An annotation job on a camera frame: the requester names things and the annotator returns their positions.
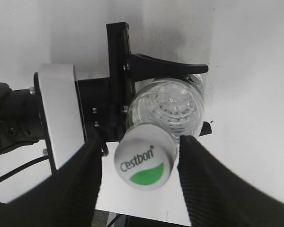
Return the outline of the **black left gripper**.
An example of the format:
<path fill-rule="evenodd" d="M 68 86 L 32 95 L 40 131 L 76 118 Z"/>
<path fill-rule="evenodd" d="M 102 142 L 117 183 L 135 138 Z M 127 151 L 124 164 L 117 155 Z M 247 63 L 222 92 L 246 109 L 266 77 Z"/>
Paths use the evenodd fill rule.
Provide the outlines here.
<path fill-rule="evenodd" d="M 208 72 L 208 65 L 132 54 L 126 22 L 107 24 L 106 31 L 109 76 L 78 81 L 80 110 L 87 139 L 98 133 L 104 142 L 120 142 L 126 131 L 126 110 L 136 94 L 136 82 L 203 74 Z"/>

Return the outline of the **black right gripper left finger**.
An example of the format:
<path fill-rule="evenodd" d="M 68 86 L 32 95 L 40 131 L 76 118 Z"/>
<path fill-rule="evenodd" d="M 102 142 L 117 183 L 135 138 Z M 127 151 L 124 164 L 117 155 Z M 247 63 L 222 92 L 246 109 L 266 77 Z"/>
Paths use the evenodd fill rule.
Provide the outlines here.
<path fill-rule="evenodd" d="M 102 178 L 102 140 L 94 134 L 52 176 L 0 208 L 0 227 L 89 227 Z"/>

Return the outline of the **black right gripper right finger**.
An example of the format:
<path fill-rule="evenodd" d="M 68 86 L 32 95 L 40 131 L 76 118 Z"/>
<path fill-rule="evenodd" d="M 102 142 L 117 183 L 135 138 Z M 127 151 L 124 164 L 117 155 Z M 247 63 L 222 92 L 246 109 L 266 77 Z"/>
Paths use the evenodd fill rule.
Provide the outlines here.
<path fill-rule="evenodd" d="M 193 136 L 181 136 L 178 174 L 193 227 L 284 227 L 284 203 L 234 174 Z"/>

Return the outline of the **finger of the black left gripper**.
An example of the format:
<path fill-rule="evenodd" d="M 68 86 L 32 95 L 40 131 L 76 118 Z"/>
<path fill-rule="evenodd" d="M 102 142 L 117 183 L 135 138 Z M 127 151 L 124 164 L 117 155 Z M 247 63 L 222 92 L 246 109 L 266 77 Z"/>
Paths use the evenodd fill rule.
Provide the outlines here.
<path fill-rule="evenodd" d="M 199 136 L 212 134 L 212 128 L 209 122 L 204 121 Z"/>

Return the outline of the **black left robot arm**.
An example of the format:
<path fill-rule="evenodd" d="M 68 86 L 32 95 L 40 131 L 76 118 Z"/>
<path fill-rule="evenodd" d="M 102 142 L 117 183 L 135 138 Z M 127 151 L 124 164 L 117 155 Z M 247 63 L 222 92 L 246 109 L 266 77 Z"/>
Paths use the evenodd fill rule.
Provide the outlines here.
<path fill-rule="evenodd" d="M 57 155 L 58 144 L 66 152 L 67 141 L 76 151 L 94 130 L 102 142 L 120 141 L 136 82 L 208 71 L 205 64 L 131 53 L 128 30 L 126 22 L 106 25 L 107 78 L 78 80 L 73 65 L 44 64 L 30 89 L 13 90 L 0 82 L 0 155 L 40 140 L 52 155 Z"/>

